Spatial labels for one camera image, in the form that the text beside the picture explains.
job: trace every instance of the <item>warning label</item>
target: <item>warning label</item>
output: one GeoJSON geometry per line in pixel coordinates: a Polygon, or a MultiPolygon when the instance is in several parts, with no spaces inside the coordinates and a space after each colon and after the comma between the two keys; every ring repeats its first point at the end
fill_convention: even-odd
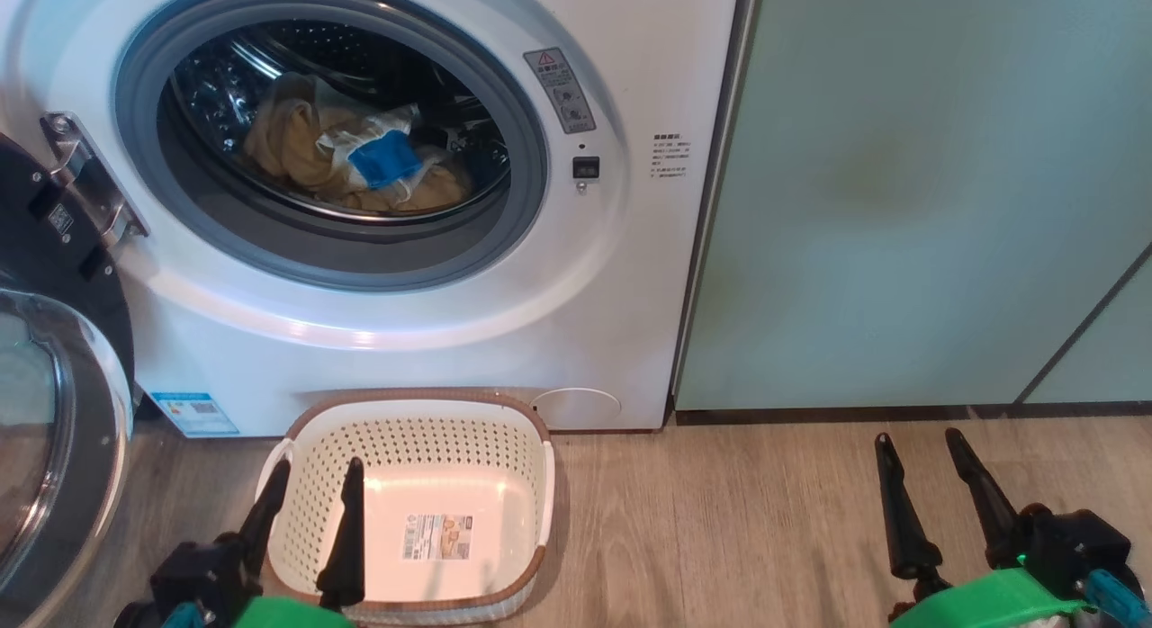
{"type": "Polygon", "coordinates": [[[692,157],[692,143],[680,134],[657,134],[652,136],[652,165],[650,177],[682,179],[688,175],[688,159],[692,157]]]}
{"type": "Polygon", "coordinates": [[[227,437],[240,432],[207,394],[152,392],[152,400],[184,437],[227,437]]]}
{"type": "Polygon", "coordinates": [[[472,516],[409,514],[401,560],[468,560],[472,516]]]}
{"type": "Polygon", "coordinates": [[[531,51],[524,53],[524,60],[532,67],[544,92],[548,93],[566,134],[596,130],[592,108],[589,108],[584,91],[560,48],[531,51]]]}

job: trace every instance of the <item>white washing machine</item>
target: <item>white washing machine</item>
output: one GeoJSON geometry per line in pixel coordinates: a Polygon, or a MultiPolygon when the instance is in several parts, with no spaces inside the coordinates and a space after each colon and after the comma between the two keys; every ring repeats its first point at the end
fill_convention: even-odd
{"type": "Polygon", "coordinates": [[[46,168],[12,179],[44,186],[37,221],[62,244],[98,222],[76,270],[114,259],[121,356],[190,437],[282,434],[333,391],[379,387],[654,429],[735,5],[0,0],[0,127],[46,168]],[[416,105],[409,143],[467,186],[369,206],[253,164],[288,71],[416,105]]]}

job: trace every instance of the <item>clothes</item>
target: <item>clothes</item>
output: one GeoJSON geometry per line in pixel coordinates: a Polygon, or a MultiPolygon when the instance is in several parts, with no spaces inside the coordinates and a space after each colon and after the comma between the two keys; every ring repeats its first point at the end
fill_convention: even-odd
{"type": "Polygon", "coordinates": [[[286,71],[264,96],[244,152],[276,182],[343,207],[411,212],[463,200],[472,186],[461,164],[444,149],[408,146],[416,115],[415,106],[373,112],[324,80],[286,71]]]}
{"type": "Polygon", "coordinates": [[[378,190],[362,190],[326,199],[328,203],[366,210],[369,212],[416,212],[440,210],[460,203],[471,196],[472,182],[461,161],[449,158],[444,149],[424,145],[416,149],[416,156],[424,161],[425,172],[419,176],[416,189],[404,197],[403,184],[392,184],[378,190]]]}

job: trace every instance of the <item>basket label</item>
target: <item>basket label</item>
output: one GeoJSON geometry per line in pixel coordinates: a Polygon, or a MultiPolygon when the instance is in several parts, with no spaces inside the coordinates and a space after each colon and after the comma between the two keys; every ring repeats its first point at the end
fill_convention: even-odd
{"type": "Polygon", "coordinates": [[[468,560],[472,516],[409,514],[401,560],[468,560]]]}

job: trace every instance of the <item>white plastic basket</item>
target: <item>white plastic basket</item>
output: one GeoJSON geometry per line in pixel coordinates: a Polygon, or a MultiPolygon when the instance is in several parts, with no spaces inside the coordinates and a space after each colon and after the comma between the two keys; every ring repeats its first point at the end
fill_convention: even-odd
{"type": "Polygon", "coordinates": [[[349,460],[364,463],[365,626],[507,618],[531,593],[552,524],[555,459],[544,422],[502,395],[353,392],[309,410],[268,455],[293,464],[264,576],[319,603],[349,460]]]}

